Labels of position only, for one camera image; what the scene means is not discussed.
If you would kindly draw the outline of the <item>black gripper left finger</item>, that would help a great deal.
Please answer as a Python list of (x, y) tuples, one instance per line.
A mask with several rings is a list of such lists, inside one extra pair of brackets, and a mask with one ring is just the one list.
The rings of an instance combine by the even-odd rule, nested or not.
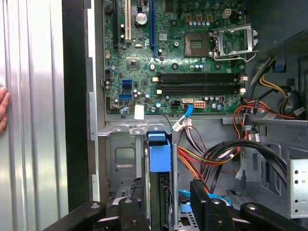
[(46, 231), (147, 231), (148, 221), (142, 209), (144, 180), (137, 178), (131, 195), (120, 197), (108, 207), (89, 201), (51, 224)]

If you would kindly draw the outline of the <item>person's hand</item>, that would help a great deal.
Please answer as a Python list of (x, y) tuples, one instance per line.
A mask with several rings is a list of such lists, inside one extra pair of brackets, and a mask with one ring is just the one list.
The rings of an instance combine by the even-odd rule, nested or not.
[(7, 127), (7, 108), (10, 102), (10, 93), (6, 87), (0, 88), (0, 133)]

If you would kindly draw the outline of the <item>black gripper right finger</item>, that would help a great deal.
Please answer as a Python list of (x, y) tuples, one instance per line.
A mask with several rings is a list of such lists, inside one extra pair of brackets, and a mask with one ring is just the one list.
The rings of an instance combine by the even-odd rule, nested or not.
[(240, 209), (210, 198), (201, 180), (190, 182), (190, 202), (201, 231), (306, 231), (267, 207), (255, 202), (241, 204)]

